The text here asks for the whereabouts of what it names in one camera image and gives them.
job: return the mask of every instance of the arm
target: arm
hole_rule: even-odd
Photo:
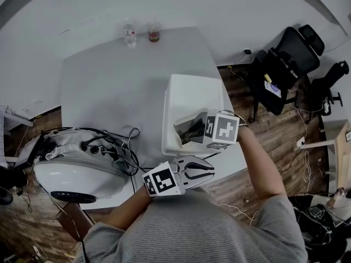
[[[151,197],[145,186],[142,186],[133,196],[119,207],[116,207],[103,223],[126,230],[151,203]]]
[[[249,128],[241,127],[237,137],[258,198],[264,201],[272,196],[286,196],[284,184],[275,164],[253,132]]]
[[[342,198],[342,195],[346,195],[346,191],[344,188],[339,188],[336,190],[335,195],[327,202],[327,207],[333,208],[335,206],[335,203]]]

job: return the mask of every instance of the sleeve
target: sleeve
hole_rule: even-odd
[[[274,245],[296,262],[306,262],[307,252],[292,204],[286,196],[266,200],[259,212],[257,228],[274,239]]]
[[[84,246],[89,261],[103,262],[108,255],[116,251],[118,241],[123,234],[124,230],[114,228],[101,222],[95,224],[84,238]],[[80,247],[74,263],[83,262],[83,251],[82,247]]]

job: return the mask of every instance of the electrical outlet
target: electrical outlet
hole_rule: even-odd
[[[33,249],[34,249],[35,253],[41,258],[42,255],[40,254],[38,248],[35,245],[33,245]]]
[[[304,136],[301,137],[301,138],[298,140],[298,142],[296,142],[296,146],[297,146],[298,148],[300,148],[301,145],[303,145],[303,144],[305,144],[305,137],[304,137]]]

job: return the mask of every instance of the chair backrest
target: chair backrest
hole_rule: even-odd
[[[316,53],[305,39],[292,27],[288,27],[275,48],[289,63],[297,67],[301,74],[307,74],[320,65]]]

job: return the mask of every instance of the gray striped shirt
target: gray striped shirt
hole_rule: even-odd
[[[155,198],[127,231],[97,223],[84,242],[90,262],[307,262],[292,205],[283,196],[262,205],[255,227],[201,192]],[[81,250],[75,262],[83,262]]]

